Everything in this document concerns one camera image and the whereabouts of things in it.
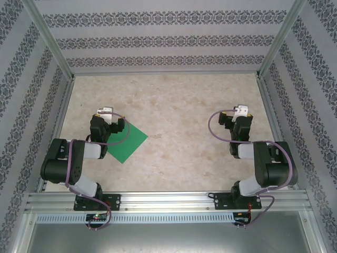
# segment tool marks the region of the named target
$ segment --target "marble floor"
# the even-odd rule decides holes
[[[254,116],[251,140],[272,140],[254,74],[77,77],[61,138],[84,140],[96,110],[112,106],[148,138],[124,164],[110,154],[84,160],[83,172],[104,191],[229,190],[254,173],[254,164],[233,158],[207,122],[238,104]],[[230,138],[217,117],[211,127]],[[67,189],[48,183],[46,190]]]

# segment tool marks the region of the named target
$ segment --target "patterned wallpaper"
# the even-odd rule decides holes
[[[256,71],[293,1],[35,3],[73,72],[97,73]]]
[[[68,80],[19,0],[0,3],[0,252],[35,191]]]
[[[308,1],[265,76],[329,252],[337,252],[337,5]]]

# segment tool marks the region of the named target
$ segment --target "enclosure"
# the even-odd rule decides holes
[[[2,0],[1,252],[337,252],[336,5]],[[285,140],[299,173],[246,230],[207,198],[254,174],[207,129],[238,104],[254,116],[251,140]],[[122,195],[114,224],[96,233],[75,196],[39,173],[51,141],[85,140],[103,106],[147,138],[123,162],[84,161]]]

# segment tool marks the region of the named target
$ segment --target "green square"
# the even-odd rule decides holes
[[[108,143],[121,141],[127,134],[127,124],[122,132],[111,134]],[[147,135],[130,123],[130,134],[121,144],[108,146],[107,151],[116,158],[120,163],[124,163],[129,156],[145,141]]]

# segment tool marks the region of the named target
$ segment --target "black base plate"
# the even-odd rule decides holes
[[[233,201],[232,194],[230,192],[212,193],[214,196],[210,198],[214,199],[214,206],[216,210],[229,210],[229,209],[248,209],[249,203],[252,209],[261,209],[261,201],[258,197],[238,197],[235,202]]]
[[[121,206],[120,194],[103,194],[103,202],[110,206],[111,211],[119,211]],[[97,202],[94,200],[84,199],[76,195],[74,203],[74,211],[106,211],[107,208],[104,205],[100,205],[97,208]]]

